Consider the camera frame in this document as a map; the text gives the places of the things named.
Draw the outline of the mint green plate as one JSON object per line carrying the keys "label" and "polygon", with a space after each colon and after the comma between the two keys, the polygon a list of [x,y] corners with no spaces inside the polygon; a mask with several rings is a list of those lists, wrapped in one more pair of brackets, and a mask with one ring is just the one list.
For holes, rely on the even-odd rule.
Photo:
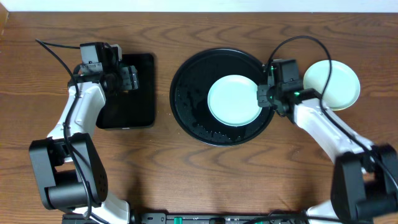
{"label": "mint green plate", "polygon": [[[359,78],[346,64],[336,60],[332,60],[331,64],[332,73],[324,94],[324,101],[333,111],[344,110],[352,106],[359,98],[361,91]],[[322,93],[329,69],[328,60],[322,60],[311,65],[303,77],[304,88],[314,88]]]}
{"label": "mint green plate", "polygon": [[227,126],[253,122],[261,113],[257,104],[257,85],[242,75],[227,75],[212,84],[207,105],[213,117]]}

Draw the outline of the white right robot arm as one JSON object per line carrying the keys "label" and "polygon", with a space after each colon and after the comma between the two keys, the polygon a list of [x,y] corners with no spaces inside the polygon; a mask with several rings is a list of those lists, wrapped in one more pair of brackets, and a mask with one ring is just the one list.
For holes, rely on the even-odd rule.
{"label": "white right robot arm", "polygon": [[305,130],[334,163],[330,201],[312,213],[357,222],[397,212],[397,153],[391,145],[377,146],[353,131],[313,88],[260,85],[257,102]]}

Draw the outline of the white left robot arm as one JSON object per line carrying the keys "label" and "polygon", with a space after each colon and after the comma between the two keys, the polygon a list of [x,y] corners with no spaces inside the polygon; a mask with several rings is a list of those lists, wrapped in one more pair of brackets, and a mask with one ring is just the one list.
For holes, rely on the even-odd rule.
{"label": "white left robot arm", "polygon": [[134,223],[130,204],[108,189],[93,144],[97,118],[110,90],[135,90],[133,66],[73,74],[64,111],[45,139],[32,141],[29,156],[43,206],[78,215],[80,221]]}

